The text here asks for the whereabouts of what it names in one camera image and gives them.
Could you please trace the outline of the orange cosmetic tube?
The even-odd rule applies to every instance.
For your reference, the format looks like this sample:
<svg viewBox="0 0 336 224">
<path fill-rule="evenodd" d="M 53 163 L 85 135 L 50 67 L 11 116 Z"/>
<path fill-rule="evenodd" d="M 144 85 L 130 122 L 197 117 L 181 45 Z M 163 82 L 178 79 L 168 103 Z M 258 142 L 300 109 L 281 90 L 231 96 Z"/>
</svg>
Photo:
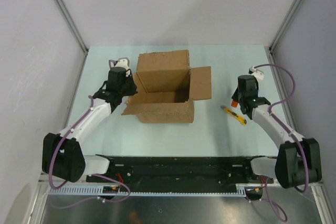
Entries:
<svg viewBox="0 0 336 224">
<path fill-rule="evenodd" d="M 238 102 L 233 100 L 231 106 L 236 108 L 238 106 Z"/>
</svg>

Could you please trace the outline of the yellow utility knife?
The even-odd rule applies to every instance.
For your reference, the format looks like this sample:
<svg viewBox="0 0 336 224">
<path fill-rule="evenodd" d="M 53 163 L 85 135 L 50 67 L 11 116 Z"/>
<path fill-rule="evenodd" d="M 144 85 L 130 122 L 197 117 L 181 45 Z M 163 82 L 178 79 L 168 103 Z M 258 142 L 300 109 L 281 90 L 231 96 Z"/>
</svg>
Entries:
<svg viewBox="0 0 336 224">
<path fill-rule="evenodd" d="M 237 114 L 236 112 L 232 111 L 232 110 L 229 109 L 228 107 L 222 105 L 222 106 L 221 106 L 221 109 L 222 109 L 225 113 L 227 113 L 227 114 L 229 114 L 230 116 L 232 116 L 233 118 L 235 118 L 241 125 L 246 125 L 246 124 L 247 124 L 247 121 L 246 121 L 246 119 L 245 119 L 243 116 Z"/>
</svg>

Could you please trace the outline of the brown cardboard express box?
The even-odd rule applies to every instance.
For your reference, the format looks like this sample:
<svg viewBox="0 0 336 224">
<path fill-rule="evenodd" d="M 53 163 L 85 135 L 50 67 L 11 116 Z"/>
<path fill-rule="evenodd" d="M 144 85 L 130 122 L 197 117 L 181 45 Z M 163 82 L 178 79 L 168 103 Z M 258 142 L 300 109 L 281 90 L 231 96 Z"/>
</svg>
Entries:
<svg viewBox="0 0 336 224">
<path fill-rule="evenodd" d="M 187 49 L 140 54 L 133 80 L 137 94 L 123 115 L 142 123 L 193 123 L 194 102 L 212 97 L 211 67 L 190 66 Z"/>
</svg>

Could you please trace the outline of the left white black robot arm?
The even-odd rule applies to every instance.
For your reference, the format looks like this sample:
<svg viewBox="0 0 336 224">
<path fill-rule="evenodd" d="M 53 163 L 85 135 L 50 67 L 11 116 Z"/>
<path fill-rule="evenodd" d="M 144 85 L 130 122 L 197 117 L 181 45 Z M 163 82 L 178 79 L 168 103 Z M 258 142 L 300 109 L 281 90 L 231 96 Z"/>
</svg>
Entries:
<svg viewBox="0 0 336 224">
<path fill-rule="evenodd" d="M 89 97 L 87 110 L 72 125 L 59 133 L 48 133 L 43 140 L 42 170 L 50 178 L 58 177 L 66 182 L 77 182 L 82 176 L 98 174 L 105 182 L 115 178 L 116 169 L 108 158 L 84 155 L 84 140 L 121 104 L 124 97 L 137 93 L 129 67 L 110 68 L 107 80 Z"/>
</svg>

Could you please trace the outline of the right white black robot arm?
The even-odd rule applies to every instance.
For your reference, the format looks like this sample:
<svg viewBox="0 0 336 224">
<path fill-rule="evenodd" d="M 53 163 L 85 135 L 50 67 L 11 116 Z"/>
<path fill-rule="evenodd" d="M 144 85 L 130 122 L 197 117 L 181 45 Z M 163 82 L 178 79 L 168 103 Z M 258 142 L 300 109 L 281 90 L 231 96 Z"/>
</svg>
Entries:
<svg viewBox="0 0 336 224">
<path fill-rule="evenodd" d="M 258 124 L 278 149 L 276 158 L 261 156 L 242 169 L 243 179 L 254 183 L 264 175 L 275 178 L 283 188 L 307 187 L 322 179 L 320 146 L 305 138 L 270 110 L 270 102 L 259 97 L 259 82 L 252 74 L 238 77 L 232 100 L 242 114 Z"/>
</svg>

